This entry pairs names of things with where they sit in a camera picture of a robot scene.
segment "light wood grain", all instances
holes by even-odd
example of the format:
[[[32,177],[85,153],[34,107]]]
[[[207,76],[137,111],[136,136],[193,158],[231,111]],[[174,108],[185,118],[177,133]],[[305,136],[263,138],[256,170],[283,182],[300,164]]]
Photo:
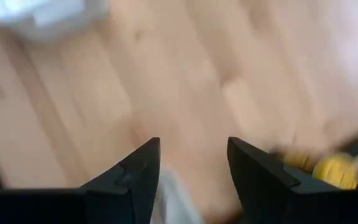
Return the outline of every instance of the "light wood grain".
[[[0,32],[8,187],[78,186],[159,136],[219,223],[240,209],[228,136],[322,154],[356,132],[358,1],[111,1],[56,43]]]

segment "wooden floor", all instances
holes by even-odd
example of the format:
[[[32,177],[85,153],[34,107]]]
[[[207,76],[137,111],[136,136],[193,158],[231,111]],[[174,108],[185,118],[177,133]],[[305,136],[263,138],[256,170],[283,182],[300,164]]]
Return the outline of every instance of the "wooden floor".
[[[358,132],[358,1],[126,0],[56,44],[0,31],[0,176],[78,186],[152,136],[205,219],[239,210],[228,136],[326,152]]]

